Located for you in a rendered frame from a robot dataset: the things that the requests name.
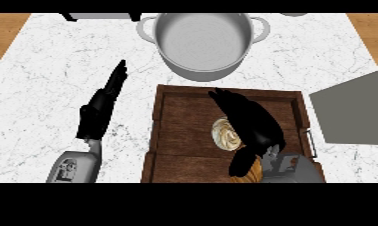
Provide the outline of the brown wooden tray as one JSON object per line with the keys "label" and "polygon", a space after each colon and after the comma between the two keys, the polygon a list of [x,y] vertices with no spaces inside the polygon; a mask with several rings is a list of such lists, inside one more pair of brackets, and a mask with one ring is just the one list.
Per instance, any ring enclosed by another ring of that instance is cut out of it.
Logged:
{"label": "brown wooden tray", "polygon": [[[228,183],[234,153],[213,140],[211,128],[223,112],[210,98],[211,87],[157,87],[149,151],[144,183]],[[315,144],[303,94],[299,91],[240,89],[275,117],[285,135],[287,153],[313,159]]]}

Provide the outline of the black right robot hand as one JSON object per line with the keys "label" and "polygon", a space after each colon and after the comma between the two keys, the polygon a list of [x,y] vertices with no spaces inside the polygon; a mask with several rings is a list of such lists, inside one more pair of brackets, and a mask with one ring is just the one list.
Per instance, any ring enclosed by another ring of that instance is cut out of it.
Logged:
{"label": "black right robot hand", "polygon": [[244,177],[257,158],[262,158],[265,164],[276,160],[287,145],[284,131],[269,111],[244,95],[220,88],[210,91],[209,95],[228,116],[244,144],[231,162],[229,176]]}

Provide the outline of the cupcake with cream frosting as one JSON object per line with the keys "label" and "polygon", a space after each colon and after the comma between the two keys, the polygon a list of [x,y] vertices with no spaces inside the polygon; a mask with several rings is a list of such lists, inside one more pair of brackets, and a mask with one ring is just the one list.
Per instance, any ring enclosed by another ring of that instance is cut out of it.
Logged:
{"label": "cupcake with cream frosting", "polygon": [[[213,123],[211,136],[216,143],[216,146],[226,151],[237,152],[241,148],[245,147],[238,134],[234,130],[234,127],[228,121],[228,117],[220,117]],[[259,183],[263,179],[263,168],[262,168],[262,158],[256,157],[254,164],[250,168],[250,171],[244,177],[231,177],[232,183]]]}

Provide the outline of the grey shelf with black legs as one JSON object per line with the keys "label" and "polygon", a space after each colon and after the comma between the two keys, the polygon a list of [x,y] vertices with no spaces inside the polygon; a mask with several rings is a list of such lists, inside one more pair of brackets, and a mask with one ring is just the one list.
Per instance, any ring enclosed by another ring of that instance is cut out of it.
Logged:
{"label": "grey shelf with black legs", "polygon": [[141,21],[141,13],[62,13],[67,21],[77,22],[80,19],[129,19]]}

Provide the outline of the large grey metal pot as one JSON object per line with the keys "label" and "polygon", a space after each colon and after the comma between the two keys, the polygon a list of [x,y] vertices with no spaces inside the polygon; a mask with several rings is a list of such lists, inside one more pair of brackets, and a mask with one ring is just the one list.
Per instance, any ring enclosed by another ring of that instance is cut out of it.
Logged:
{"label": "large grey metal pot", "polygon": [[185,79],[211,82],[240,67],[271,24],[245,13],[161,13],[144,18],[136,31],[154,43],[163,61]]}

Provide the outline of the grey flat slab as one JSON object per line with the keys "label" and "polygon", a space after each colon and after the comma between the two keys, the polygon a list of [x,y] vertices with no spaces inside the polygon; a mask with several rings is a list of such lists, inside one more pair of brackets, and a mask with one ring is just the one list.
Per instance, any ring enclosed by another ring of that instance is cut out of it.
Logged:
{"label": "grey flat slab", "polygon": [[378,71],[310,94],[327,143],[378,145]]}

